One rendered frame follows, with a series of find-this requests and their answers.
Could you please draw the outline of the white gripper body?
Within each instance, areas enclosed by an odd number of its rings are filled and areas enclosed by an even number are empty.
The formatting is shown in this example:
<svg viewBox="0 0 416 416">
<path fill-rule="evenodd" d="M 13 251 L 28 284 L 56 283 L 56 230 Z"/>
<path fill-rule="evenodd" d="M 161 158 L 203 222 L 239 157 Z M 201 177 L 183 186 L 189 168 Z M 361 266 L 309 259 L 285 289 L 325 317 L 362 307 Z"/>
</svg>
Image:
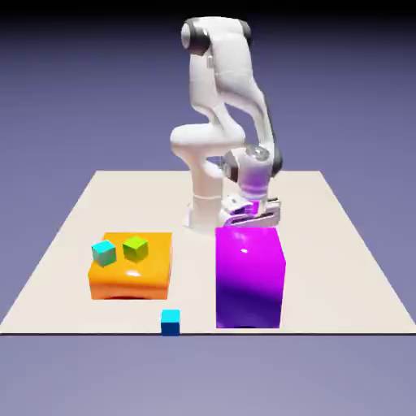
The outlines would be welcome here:
<svg viewBox="0 0 416 416">
<path fill-rule="evenodd" d="M 229 197 L 223 204 L 224 227 L 267 228 L 280 222 L 281 200 L 277 197 L 263 201 Z"/>
</svg>

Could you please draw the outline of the small green cube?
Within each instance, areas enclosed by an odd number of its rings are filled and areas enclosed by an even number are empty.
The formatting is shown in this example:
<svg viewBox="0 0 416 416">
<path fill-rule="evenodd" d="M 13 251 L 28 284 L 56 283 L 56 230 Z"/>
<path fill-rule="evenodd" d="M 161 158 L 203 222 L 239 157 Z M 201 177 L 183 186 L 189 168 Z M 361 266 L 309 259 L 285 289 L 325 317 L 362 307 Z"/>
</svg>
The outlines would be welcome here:
<svg viewBox="0 0 416 416">
<path fill-rule="evenodd" d="M 123 255 L 127 260 L 139 262 L 149 253 L 149 242 L 139 236 L 132 236 L 123 243 Z"/>
</svg>

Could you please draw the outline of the small blue cube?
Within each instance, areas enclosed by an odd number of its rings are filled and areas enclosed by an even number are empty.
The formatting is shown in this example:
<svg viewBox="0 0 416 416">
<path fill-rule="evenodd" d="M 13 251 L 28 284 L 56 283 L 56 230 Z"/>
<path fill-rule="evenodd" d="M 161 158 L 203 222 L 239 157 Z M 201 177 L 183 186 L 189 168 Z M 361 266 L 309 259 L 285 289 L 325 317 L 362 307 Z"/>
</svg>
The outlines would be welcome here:
<svg viewBox="0 0 416 416">
<path fill-rule="evenodd" d="M 165 309 L 162 311 L 161 334 L 163 336 L 180 335 L 180 310 Z"/>
</svg>

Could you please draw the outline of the small cyan cube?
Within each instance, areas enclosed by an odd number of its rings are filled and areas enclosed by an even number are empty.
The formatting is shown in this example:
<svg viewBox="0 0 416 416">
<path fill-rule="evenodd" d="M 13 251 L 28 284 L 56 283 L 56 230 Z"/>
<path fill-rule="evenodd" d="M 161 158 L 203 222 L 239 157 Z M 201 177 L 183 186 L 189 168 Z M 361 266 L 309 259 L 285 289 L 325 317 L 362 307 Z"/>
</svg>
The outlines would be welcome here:
<svg viewBox="0 0 416 416">
<path fill-rule="evenodd" d="M 102 240 L 91 246 L 93 260 L 100 266 L 106 267 L 116 261 L 116 248 L 109 240 Z"/>
</svg>

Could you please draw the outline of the large purple box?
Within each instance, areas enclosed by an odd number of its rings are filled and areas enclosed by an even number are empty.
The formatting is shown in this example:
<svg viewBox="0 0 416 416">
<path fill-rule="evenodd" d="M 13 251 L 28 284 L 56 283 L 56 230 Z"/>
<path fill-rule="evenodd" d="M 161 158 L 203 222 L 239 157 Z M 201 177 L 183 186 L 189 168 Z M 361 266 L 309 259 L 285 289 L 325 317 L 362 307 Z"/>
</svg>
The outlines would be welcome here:
<svg viewBox="0 0 416 416">
<path fill-rule="evenodd" d="M 278 328 L 286 261 L 274 227 L 215 230 L 217 328 Z"/>
</svg>

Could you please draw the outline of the large orange box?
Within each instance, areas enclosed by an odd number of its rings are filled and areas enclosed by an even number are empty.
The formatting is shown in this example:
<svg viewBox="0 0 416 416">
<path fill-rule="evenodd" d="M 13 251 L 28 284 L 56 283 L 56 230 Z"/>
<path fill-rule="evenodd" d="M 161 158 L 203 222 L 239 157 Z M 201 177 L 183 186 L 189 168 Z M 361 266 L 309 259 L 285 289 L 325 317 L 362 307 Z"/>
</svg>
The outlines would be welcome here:
<svg viewBox="0 0 416 416">
<path fill-rule="evenodd" d="M 123 243 L 132 236 L 149 242 L 149 253 L 139 262 L 124 257 Z M 104 240 L 115 245 L 116 261 L 104 267 L 92 261 L 88 278 L 94 300 L 167 299 L 172 258 L 170 232 L 107 232 L 100 241 Z"/>
</svg>

